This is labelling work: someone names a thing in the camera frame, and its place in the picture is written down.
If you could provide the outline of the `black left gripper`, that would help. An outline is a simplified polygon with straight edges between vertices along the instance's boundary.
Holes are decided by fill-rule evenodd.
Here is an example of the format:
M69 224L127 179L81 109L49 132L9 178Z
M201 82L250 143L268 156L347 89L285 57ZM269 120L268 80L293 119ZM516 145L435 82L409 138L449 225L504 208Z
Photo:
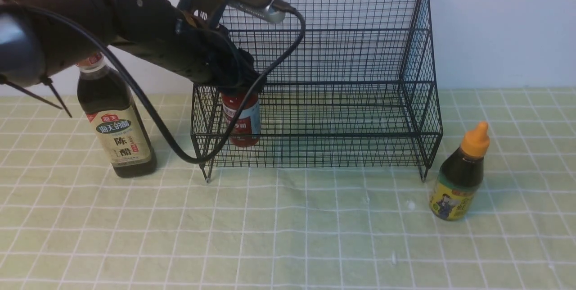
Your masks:
M225 93L263 85L250 53L225 31L208 29L201 18L182 11L131 11L131 54Z

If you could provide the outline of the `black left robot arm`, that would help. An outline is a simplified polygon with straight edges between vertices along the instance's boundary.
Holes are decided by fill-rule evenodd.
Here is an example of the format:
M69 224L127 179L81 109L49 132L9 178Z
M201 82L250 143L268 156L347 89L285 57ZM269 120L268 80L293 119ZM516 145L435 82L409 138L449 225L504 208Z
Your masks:
M1 0L1 78L30 87L113 46L191 82L235 88L257 78L220 19L229 5L274 0Z

